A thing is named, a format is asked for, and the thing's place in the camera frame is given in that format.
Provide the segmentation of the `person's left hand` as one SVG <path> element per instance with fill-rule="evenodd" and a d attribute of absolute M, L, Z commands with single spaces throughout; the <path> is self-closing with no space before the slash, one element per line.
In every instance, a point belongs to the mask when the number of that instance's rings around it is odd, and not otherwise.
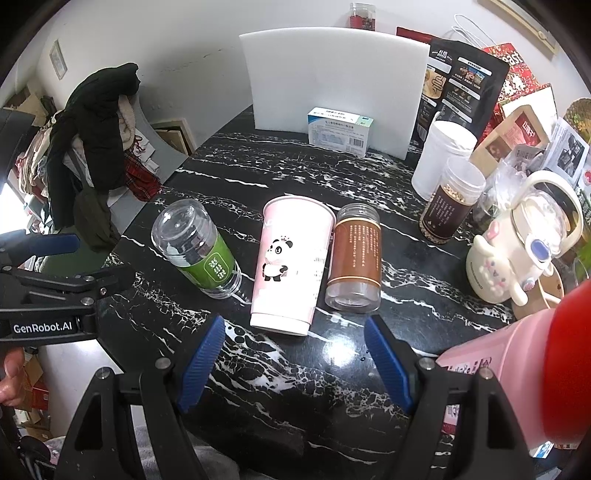
<path fill-rule="evenodd" d="M 21 347 L 10 349 L 3 360 L 4 378 L 1 380 L 0 401 L 2 405 L 14 407 L 24 398 L 25 356 Z"/>

